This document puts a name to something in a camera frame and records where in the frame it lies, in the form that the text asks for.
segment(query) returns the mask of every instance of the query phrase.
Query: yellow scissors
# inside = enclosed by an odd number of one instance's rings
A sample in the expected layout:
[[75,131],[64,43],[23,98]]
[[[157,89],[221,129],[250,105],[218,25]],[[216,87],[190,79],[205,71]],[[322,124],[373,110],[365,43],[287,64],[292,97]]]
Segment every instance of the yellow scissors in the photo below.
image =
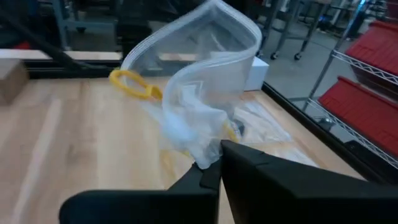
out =
[[[123,84],[122,82],[120,82],[120,77],[122,76],[128,77],[131,80],[135,81],[138,85],[142,86],[145,91],[135,90]],[[160,90],[160,88],[155,85],[147,84],[144,78],[140,76],[137,72],[115,69],[109,75],[109,80],[116,87],[138,99],[149,100],[150,98],[153,98],[155,100],[162,100],[162,90]]]

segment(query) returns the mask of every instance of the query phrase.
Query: red tray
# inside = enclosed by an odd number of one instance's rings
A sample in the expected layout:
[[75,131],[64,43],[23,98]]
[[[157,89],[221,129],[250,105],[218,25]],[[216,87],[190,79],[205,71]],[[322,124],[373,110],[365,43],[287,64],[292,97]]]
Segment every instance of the red tray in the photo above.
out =
[[398,157],[398,105],[338,77],[320,104],[342,121]]
[[[398,24],[375,21],[369,30],[362,35],[346,52],[346,55],[358,59],[376,68],[398,75]],[[358,80],[376,90],[387,88],[398,92],[398,86],[385,81],[360,68],[353,67]]]

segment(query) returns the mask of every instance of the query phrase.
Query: plastic bag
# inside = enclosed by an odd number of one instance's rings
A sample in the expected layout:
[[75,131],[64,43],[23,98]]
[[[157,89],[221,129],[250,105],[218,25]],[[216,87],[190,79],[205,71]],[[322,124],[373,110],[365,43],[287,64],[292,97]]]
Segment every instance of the plastic bag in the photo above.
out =
[[[143,102],[173,148],[205,169],[220,157],[220,139],[261,41],[252,20],[221,0],[208,0],[137,45],[121,65],[148,83],[170,78],[159,102]],[[137,88],[125,78],[125,84]]]
[[235,109],[233,122],[241,132],[240,144],[283,159],[318,167],[260,103],[245,101],[240,104]]

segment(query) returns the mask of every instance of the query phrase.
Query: wooden table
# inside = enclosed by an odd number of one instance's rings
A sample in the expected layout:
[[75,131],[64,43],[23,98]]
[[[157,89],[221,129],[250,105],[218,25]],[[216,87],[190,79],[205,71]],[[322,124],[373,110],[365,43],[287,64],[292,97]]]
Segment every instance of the wooden table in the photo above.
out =
[[[20,50],[0,50],[0,57],[45,58],[40,52]],[[293,138],[254,147],[282,157],[299,152],[318,167],[362,178],[263,92],[246,92],[243,99],[261,105]],[[73,194],[88,189],[166,189],[192,164],[183,154],[159,150],[158,124],[107,79],[32,80],[13,105],[0,107],[0,123],[0,223],[57,223],[61,203]],[[223,187],[219,219],[233,223]]]

